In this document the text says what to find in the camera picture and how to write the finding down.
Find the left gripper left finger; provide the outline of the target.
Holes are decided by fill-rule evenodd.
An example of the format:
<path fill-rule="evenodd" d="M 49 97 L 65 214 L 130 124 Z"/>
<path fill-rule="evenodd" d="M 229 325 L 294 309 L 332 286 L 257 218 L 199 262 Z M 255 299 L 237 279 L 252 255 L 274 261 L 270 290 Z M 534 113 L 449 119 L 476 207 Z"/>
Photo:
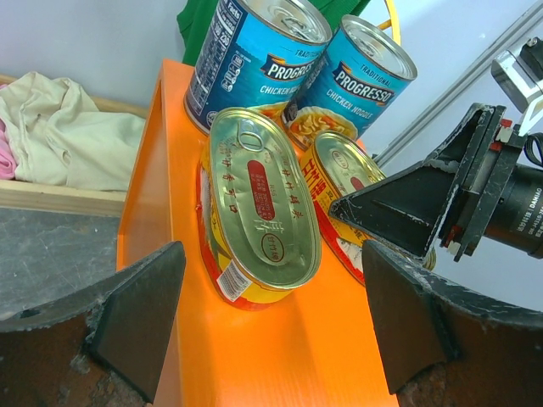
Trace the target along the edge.
<path fill-rule="evenodd" d="M 185 266 L 174 241 L 89 287 L 2 319 L 1 404 L 152 404 Z"/>

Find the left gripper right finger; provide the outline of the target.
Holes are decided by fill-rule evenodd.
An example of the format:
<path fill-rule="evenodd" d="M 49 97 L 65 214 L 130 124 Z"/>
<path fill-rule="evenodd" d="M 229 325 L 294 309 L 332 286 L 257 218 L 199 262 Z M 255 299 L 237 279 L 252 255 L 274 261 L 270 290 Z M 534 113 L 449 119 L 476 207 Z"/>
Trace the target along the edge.
<path fill-rule="evenodd" d="M 542 314 L 487 297 L 369 241 L 367 299 L 401 406 L 540 406 Z"/>

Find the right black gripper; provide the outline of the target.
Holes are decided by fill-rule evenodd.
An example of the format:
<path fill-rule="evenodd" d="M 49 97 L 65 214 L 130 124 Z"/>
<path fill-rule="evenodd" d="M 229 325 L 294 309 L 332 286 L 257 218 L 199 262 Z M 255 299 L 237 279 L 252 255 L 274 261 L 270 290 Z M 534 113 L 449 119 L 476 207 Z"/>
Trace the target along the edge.
<path fill-rule="evenodd" d="M 505 113 L 473 104 L 425 159 L 333 201 L 328 213 L 415 259 L 428 255 L 438 231 L 456 262 L 471 256 L 525 144 Z"/>

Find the oval red sardine tin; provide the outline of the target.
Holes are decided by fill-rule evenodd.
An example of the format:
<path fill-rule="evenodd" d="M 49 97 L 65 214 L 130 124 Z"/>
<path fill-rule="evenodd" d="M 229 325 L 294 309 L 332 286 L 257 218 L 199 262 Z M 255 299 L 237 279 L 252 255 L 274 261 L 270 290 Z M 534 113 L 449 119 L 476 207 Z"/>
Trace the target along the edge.
<path fill-rule="evenodd" d="M 322 243 L 294 148 L 271 119 L 223 109 L 210 128 L 197 174 L 199 243 L 220 297 L 260 310 L 317 273 Z"/>

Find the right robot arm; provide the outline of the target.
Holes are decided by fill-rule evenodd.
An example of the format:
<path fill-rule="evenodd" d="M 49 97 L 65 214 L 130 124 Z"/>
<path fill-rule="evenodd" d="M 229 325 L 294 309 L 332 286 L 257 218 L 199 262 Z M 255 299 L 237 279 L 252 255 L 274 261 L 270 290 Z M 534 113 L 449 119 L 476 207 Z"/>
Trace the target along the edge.
<path fill-rule="evenodd" d="M 542 257 L 542 168 L 518 163 L 540 133 L 520 134 L 505 107 L 473 104 L 425 159 L 335 200 L 336 220 L 414 259 L 438 243 L 458 261 L 482 237 Z"/>

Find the blue soup can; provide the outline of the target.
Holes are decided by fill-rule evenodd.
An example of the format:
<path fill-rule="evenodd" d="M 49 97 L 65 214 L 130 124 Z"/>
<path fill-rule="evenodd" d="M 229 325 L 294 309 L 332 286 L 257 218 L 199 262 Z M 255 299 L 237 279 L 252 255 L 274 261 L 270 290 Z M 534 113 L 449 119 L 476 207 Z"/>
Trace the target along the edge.
<path fill-rule="evenodd" d="M 220 1 L 184 104 L 203 132 L 226 108 L 277 120 L 332 38 L 308 1 Z"/>

